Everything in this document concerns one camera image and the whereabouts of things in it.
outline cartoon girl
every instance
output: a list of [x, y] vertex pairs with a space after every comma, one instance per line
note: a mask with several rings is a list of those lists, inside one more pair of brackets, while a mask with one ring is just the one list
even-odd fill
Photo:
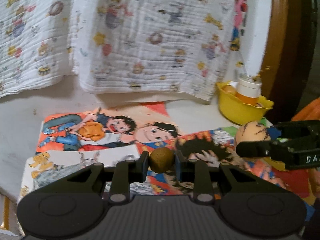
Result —
[[107, 8], [99, 7], [98, 13], [106, 15], [106, 26], [109, 29], [114, 30], [123, 22], [123, 20], [118, 17], [118, 12], [121, 9], [124, 9], [124, 14], [126, 16], [133, 16], [133, 14], [127, 10], [127, 6], [121, 4], [121, 0], [111, 0], [111, 4]]
[[208, 60], [213, 60], [213, 58], [216, 57], [217, 47], [220, 48], [220, 52], [226, 52], [226, 50], [223, 47], [223, 44], [219, 41], [219, 36], [216, 34], [212, 35], [212, 39], [211, 41], [209, 41], [209, 43], [201, 45], [201, 48], [205, 52]]

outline brown egg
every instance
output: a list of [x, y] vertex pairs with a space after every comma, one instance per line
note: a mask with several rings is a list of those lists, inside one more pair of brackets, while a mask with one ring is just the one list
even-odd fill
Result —
[[149, 156], [149, 166], [155, 173], [164, 173], [174, 164], [174, 153], [166, 147], [157, 148]]
[[266, 127], [256, 121], [241, 126], [235, 136], [234, 146], [240, 142], [271, 140]]
[[229, 93], [229, 94], [232, 94], [232, 95], [235, 95], [236, 94], [236, 89], [231, 86], [231, 85], [226, 85], [222, 88], [223, 91]]

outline donut print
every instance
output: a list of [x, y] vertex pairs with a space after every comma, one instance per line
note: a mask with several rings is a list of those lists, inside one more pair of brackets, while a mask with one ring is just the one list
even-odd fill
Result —
[[50, 6], [49, 15], [56, 16], [59, 13], [61, 13], [62, 10], [63, 10], [63, 2], [56, 1]]

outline small brown ball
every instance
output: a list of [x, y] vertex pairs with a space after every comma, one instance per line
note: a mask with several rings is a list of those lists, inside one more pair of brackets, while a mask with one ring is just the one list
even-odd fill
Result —
[[155, 173], [164, 173], [174, 164], [174, 153], [166, 147], [157, 148], [149, 156], [149, 166]]

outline wooden frame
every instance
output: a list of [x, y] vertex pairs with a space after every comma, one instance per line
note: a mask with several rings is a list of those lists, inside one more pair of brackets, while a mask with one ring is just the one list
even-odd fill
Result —
[[262, 95], [275, 103], [266, 115], [273, 123], [296, 113], [312, 63], [316, 15], [314, 0], [272, 0], [260, 75]]

